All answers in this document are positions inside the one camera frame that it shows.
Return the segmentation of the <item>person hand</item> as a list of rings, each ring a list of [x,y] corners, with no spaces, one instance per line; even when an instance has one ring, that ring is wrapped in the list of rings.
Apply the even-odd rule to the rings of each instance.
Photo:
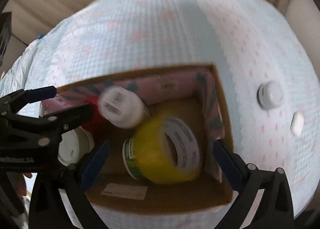
[[[33,175],[31,173],[9,173],[12,186],[19,197],[27,195],[27,186],[24,178],[31,179]]]

